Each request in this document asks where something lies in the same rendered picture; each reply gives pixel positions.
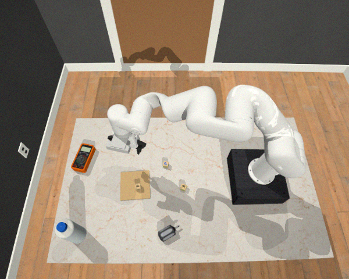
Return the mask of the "orange digital multimeter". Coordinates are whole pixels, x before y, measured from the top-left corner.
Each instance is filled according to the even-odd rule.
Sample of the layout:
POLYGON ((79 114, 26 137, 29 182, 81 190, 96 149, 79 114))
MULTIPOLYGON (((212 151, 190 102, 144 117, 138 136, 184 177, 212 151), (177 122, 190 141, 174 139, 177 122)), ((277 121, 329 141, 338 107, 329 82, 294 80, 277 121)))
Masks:
POLYGON ((89 144, 81 144, 77 155, 71 165, 74 171, 85 173, 94 155, 95 147, 89 144))

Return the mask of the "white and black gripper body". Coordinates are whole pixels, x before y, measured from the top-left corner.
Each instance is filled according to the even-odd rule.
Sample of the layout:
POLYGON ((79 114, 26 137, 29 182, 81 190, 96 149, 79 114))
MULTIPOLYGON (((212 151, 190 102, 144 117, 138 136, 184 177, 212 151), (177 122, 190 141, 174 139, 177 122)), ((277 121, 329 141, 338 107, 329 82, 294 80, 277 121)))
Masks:
POLYGON ((132 133, 131 136, 129 136, 127 145, 130 145, 131 148, 137 148, 137 140, 140 140, 139 136, 132 133))

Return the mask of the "tan flat mat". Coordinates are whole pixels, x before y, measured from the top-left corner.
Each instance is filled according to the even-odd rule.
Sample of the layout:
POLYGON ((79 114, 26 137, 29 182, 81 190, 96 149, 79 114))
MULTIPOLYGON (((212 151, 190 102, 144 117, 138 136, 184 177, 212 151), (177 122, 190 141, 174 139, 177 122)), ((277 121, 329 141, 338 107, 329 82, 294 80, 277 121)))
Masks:
POLYGON ((149 170, 120 173, 120 200, 150 198, 149 170), (141 190, 135 190, 135 184, 141 184, 141 190))

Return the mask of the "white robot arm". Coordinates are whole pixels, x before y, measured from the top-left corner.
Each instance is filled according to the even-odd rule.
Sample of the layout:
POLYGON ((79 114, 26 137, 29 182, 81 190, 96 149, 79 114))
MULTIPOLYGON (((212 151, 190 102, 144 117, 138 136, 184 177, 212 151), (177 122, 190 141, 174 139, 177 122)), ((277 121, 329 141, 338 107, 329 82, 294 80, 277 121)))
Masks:
POLYGON ((269 184, 278 174, 297 178, 306 171, 301 134, 293 130, 265 91, 251 85, 238 85, 230 90, 226 98, 225 120, 216 118, 216 94, 208 86, 169 97, 157 92, 147 93, 133 102, 130 114, 124 105, 113 105, 107 116, 114 136, 106 148, 129 154, 129 136, 132 133, 144 135, 152 110, 159 106, 169 121, 186 120, 186 127, 191 132, 227 141, 249 140, 255 123, 263 133, 265 153, 251 161, 248 173, 258 184, 269 184))

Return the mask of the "white bottle with blue cap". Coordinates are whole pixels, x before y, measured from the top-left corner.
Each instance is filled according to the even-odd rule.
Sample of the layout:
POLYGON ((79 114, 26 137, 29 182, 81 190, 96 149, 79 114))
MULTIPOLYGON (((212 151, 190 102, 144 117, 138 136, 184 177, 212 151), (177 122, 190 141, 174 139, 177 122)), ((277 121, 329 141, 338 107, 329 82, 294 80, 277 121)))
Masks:
POLYGON ((78 244, 84 241, 86 230, 70 219, 62 219, 55 226, 55 234, 61 239, 78 244))

